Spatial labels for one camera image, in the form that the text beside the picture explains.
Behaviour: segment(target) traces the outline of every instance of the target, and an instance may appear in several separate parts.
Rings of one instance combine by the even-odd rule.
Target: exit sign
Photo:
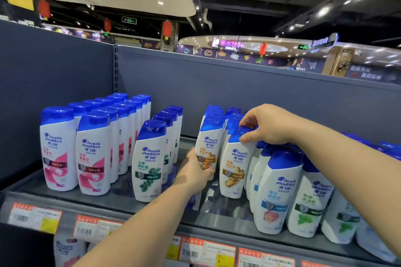
[[[132,24],[132,25],[136,25],[136,18],[131,18],[131,17],[125,17],[125,16],[123,16],[122,19],[121,19],[121,21],[122,21],[122,22],[125,22],[125,23],[130,23],[130,24]]]

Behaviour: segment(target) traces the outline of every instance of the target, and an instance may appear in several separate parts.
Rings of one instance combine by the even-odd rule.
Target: gray shelf back panel
[[[344,77],[119,46],[118,87],[152,95],[152,113],[184,108],[182,135],[197,137],[208,105],[242,112],[272,103],[339,132],[401,143],[401,87]]]
[[[41,158],[43,108],[113,92],[113,45],[0,20],[0,183]]]

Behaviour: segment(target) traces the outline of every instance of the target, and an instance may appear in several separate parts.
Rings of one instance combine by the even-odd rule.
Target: red lantern
[[[112,22],[108,18],[104,20],[104,29],[106,32],[110,32],[112,30]]]
[[[163,36],[167,40],[171,36],[171,29],[173,25],[171,24],[170,20],[166,20],[163,22]]]
[[[267,44],[266,42],[263,42],[263,43],[260,45],[260,48],[259,48],[259,54],[260,54],[260,56],[265,55],[267,49],[268,49],[268,44]]]
[[[39,14],[43,17],[50,18],[50,5],[47,0],[39,0],[38,3]]]

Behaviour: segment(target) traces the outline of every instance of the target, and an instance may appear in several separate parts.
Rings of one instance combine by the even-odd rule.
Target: red and white price tag
[[[308,261],[301,261],[302,267],[332,267],[330,265],[324,265],[320,263],[313,263]]]
[[[289,257],[240,248],[238,267],[295,267],[295,260]]]
[[[62,211],[14,203],[8,224],[55,234]]]
[[[182,237],[179,260],[211,267],[234,267],[235,250],[233,246]]]
[[[123,223],[111,220],[78,215],[77,221],[75,222],[74,238],[82,239],[87,242],[100,243],[122,224]]]

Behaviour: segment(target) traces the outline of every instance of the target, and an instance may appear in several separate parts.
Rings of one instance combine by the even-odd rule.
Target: store shelf
[[[182,138],[179,159],[183,159],[193,145],[193,140]],[[203,190],[201,207],[209,188],[214,188],[217,193],[213,196],[213,208],[208,209],[208,213],[186,210],[176,235],[290,257],[296,260],[296,266],[301,266],[301,260],[330,266],[400,266],[383,262],[354,243],[334,244],[321,233],[311,239],[293,235],[287,229],[278,235],[260,233],[253,223],[244,193],[240,199],[228,199],[212,184],[213,181]],[[79,188],[68,192],[48,189],[42,170],[38,170],[4,191],[3,197],[0,222],[7,223],[14,203],[21,203],[62,211],[59,227],[71,231],[78,215],[124,222],[146,205],[134,198],[130,171],[120,176],[107,194],[88,196]]]

